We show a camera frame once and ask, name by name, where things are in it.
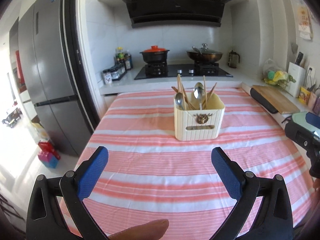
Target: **wooden cutting board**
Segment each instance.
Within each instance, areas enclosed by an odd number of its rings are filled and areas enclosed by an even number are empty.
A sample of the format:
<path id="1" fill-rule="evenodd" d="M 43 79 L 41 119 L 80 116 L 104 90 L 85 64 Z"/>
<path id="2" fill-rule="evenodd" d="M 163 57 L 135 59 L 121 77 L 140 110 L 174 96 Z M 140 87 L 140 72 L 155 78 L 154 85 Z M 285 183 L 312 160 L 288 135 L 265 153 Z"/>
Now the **wooden cutting board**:
<path id="1" fill-rule="evenodd" d="M 280 114 L 294 114 L 300 112 L 300 109 L 276 88 L 257 85 L 253 85 L 252 88 L 268 100 Z"/>

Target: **floor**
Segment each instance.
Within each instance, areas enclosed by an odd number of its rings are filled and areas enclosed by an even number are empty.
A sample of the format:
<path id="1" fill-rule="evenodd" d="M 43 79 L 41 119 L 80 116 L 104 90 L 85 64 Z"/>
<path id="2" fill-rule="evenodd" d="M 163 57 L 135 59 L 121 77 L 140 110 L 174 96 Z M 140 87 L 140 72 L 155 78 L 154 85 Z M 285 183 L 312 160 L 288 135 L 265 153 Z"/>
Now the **floor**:
<path id="1" fill-rule="evenodd" d="M 60 177 L 73 170 L 78 161 L 77 157 L 62 154 L 55 169 L 45 167 L 37 157 L 40 149 L 32 133 L 35 130 L 25 118 L 18 120 L 14 128 L 0 125 L 0 194 L 24 218 L 36 177 Z"/>

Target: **screw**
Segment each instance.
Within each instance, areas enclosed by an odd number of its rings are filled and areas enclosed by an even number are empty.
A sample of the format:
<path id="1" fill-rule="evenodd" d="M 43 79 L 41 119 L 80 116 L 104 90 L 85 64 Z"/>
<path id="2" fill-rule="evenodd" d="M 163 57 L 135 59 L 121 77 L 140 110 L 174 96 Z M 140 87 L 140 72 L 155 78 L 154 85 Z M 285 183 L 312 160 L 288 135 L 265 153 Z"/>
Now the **screw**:
<path id="1" fill-rule="evenodd" d="M 253 178 L 253 176 L 254 176 L 254 174 L 253 174 L 252 171 L 247 171 L 247 172 L 245 173 L 245 175 L 246 175 L 247 177 L 249 177 L 249 178 Z"/>
<path id="2" fill-rule="evenodd" d="M 283 180 L 283 177 L 281 175 L 277 174 L 276 179 L 281 181 L 281 180 Z"/>
<path id="3" fill-rule="evenodd" d="M 66 177 L 71 178 L 71 177 L 73 177 L 74 174 L 75 174 L 74 171 L 67 171 Z"/>
<path id="4" fill-rule="evenodd" d="M 37 177 L 37 180 L 39 180 L 39 181 L 41 181 L 43 179 L 44 179 L 44 175 L 42 175 L 42 174 Z"/>

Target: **cream utensil holder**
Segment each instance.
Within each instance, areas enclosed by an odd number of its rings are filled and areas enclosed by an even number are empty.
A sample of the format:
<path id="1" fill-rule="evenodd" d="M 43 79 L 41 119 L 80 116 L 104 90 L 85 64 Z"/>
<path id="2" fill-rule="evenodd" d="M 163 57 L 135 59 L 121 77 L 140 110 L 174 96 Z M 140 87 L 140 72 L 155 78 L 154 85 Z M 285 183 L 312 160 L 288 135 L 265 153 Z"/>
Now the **cream utensil holder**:
<path id="1" fill-rule="evenodd" d="M 186 93 L 188 100 L 199 108 L 193 93 Z M 210 140 L 217 138 L 225 106 L 216 94 L 212 94 L 206 110 L 182 111 L 174 103 L 174 133 L 180 141 Z"/>

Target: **striped tablecloth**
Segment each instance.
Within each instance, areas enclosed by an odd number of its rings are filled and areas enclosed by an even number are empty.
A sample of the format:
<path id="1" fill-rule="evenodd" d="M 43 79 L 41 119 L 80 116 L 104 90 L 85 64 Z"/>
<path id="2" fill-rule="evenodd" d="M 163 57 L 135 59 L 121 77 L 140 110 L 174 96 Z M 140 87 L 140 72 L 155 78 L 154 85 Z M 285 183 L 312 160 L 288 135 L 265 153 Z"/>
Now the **striped tablecloth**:
<path id="1" fill-rule="evenodd" d="M 227 217 L 231 199 L 211 164 L 220 146 L 243 170 L 284 176 L 294 224 L 313 193 L 307 166 L 284 131 L 242 89 L 217 89 L 226 109 L 218 138 L 181 142 L 174 137 L 173 91 L 120 94 L 101 120 L 78 165 L 102 145 L 109 162 L 84 204 L 102 230 L 113 234 L 156 219 L 169 219 L 163 239 L 208 240 Z M 249 230 L 261 198 L 242 233 Z M 79 234 L 64 203 L 64 217 Z"/>

